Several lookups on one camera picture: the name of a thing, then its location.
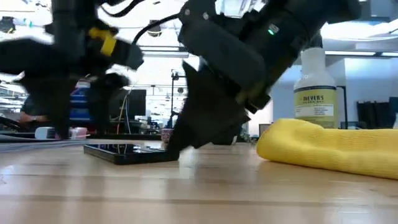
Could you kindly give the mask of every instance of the pink object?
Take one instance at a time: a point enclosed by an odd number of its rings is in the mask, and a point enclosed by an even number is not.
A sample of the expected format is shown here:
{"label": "pink object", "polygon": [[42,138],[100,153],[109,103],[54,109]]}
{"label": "pink object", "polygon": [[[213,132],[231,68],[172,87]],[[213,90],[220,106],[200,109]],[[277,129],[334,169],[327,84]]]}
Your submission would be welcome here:
{"label": "pink object", "polygon": [[170,128],[162,129],[160,131],[160,138],[162,139],[162,142],[165,144],[169,143],[169,139],[170,139],[170,136],[172,135],[172,133],[173,133],[173,129],[170,129]]}
{"label": "pink object", "polygon": [[71,139],[86,139],[87,128],[73,128]]}

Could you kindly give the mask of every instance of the table surface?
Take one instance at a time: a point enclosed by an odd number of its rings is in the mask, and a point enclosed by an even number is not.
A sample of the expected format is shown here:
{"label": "table surface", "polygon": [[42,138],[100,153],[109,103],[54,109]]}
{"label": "table surface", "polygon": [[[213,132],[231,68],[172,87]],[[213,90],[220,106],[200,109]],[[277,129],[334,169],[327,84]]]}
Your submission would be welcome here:
{"label": "table surface", "polygon": [[398,181],[264,161],[247,144],[187,149],[178,162],[134,166],[65,147],[1,154],[0,167],[2,224],[395,224],[398,218]]}

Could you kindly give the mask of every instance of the cable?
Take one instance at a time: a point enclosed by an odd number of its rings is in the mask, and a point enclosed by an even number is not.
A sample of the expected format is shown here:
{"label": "cable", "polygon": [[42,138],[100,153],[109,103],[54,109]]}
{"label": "cable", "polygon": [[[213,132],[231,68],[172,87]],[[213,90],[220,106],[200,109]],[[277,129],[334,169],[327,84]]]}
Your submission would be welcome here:
{"label": "cable", "polygon": [[122,9],[122,11],[117,12],[117,13],[114,13],[114,14],[108,12],[108,11],[104,8],[104,6],[100,6],[100,8],[101,8],[101,9],[105,12],[105,14],[107,14],[108,16],[120,18],[120,17],[123,17],[123,16],[127,15],[129,12],[132,11],[132,9],[134,9],[139,3],[143,2],[143,1],[145,1],[145,0],[133,0],[132,2],[130,2],[130,4],[129,4],[127,7],[125,7],[124,9]]}
{"label": "cable", "polygon": [[177,14],[173,14],[171,16],[167,16],[159,21],[156,21],[154,23],[149,24],[148,26],[145,26],[144,28],[142,28],[138,34],[135,36],[134,40],[132,41],[133,44],[137,44],[139,38],[144,35],[148,30],[154,28],[155,26],[160,26],[161,24],[171,21],[173,19],[178,19],[178,13]]}
{"label": "cable", "polygon": [[[126,95],[127,98],[129,98],[129,100],[130,100],[130,92],[131,92],[131,90],[130,90],[129,93]],[[126,120],[127,120],[127,128],[128,128],[128,130],[129,130],[129,134],[131,134],[130,119],[129,119],[129,100],[127,100],[127,102],[126,102]]]}
{"label": "cable", "polygon": [[389,34],[392,34],[393,32],[395,32],[395,31],[397,31],[398,30],[398,28],[396,28],[396,29],[393,29],[392,31],[389,31],[388,33]]}
{"label": "cable", "polygon": [[124,153],[123,154],[126,154],[126,150],[127,150],[127,144],[124,145]]}
{"label": "cable", "polygon": [[124,108],[124,104],[126,102],[126,98],[127,98],[127,94],[126,94],[126,96],[124,96],[122,108],[120,109],[119,121],[118,121],[118,127],[116,129],[116,134],[119,134],[120,121],[122,120],[123,108]]}
{"label": "cable", "polygon": [[[127,96],[130,95],[132,89],[134,88],[134,86],[137,84],[138,81],[139,81],[139,78],[136,80],[136,82],[135,82],[133,85],[131,85],[131,89],[126,93],[126,96],[124,96],[123,103],[122,103],[122,107],[121,107],[121,109],[120,109],[120,115],[119,115],[119,121],[118,121],[118,126],[117,126],[117,130],[116,130],[116,134],[119,134],[120,121],[122,120],[124,104],[126,103]],[[127,123],[128,123],[127,128],[129,129],[129,134],[131,134],[130,121],[128,121]]]}
{"label": "cable", "polygon": [[117,150],[118,150],[118,154],[120,154],[120,148],[119,148],[119,144],[117,144],[117,145],[118,145],[118,147],[115,147],[114,145],[115,145],[115,144],[112,144],[112,148],[113,148],[113,149],[117,149]]}

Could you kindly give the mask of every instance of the yellow cloth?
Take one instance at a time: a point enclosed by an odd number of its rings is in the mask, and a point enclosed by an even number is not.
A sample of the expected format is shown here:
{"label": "yellow cloth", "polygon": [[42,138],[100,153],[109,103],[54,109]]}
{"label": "yellow cloth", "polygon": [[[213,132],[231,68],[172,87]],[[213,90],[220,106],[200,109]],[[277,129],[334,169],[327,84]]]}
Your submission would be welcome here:
{"label": "yellow cloth", "polygon": [[257,153],[275,162],[398,179],[398,129],[324,129],[280,119],[262,134]]}

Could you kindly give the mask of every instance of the blue object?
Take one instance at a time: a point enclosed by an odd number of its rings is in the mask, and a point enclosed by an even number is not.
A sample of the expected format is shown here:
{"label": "blue object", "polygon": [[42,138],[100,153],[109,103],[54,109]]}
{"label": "blue object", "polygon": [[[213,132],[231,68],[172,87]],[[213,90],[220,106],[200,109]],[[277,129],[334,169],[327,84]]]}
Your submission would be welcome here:
{"label": "blue object", "polygon": [[76,88],[70,94],[71,110],[69,118],[73,121],[92,121],[88,108],[86,91],[89,87]]}

